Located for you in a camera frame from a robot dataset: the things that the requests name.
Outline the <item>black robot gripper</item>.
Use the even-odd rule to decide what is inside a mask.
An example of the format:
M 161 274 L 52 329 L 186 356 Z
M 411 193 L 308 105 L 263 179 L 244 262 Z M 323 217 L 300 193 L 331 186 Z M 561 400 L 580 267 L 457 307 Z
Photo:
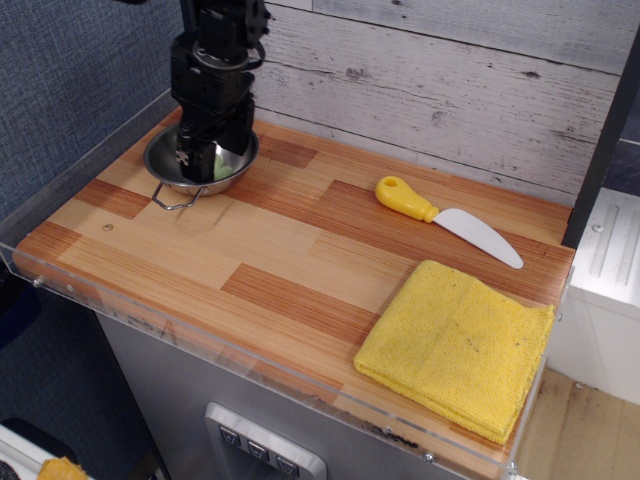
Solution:
M 197 52 L 197 36 L 182 33 L 171 46 L 171 94 L 182 108 L 176 161 L 187 180 L 214 181 L 217 144 L 236 155 L 252 133 L 255 76 L 241 66 Z

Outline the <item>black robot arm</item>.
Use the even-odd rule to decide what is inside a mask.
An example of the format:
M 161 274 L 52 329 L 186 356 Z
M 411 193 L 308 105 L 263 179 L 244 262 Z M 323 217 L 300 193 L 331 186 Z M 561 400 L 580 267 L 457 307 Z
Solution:
M 171 94 L 182 108 L 176 160 L 194 183 L 216 179 L 218 147 L 241 155 L 249 143 L 251 92 L 271 14 L 262 1 L 183 1 L 184 31 L 171 46 Z

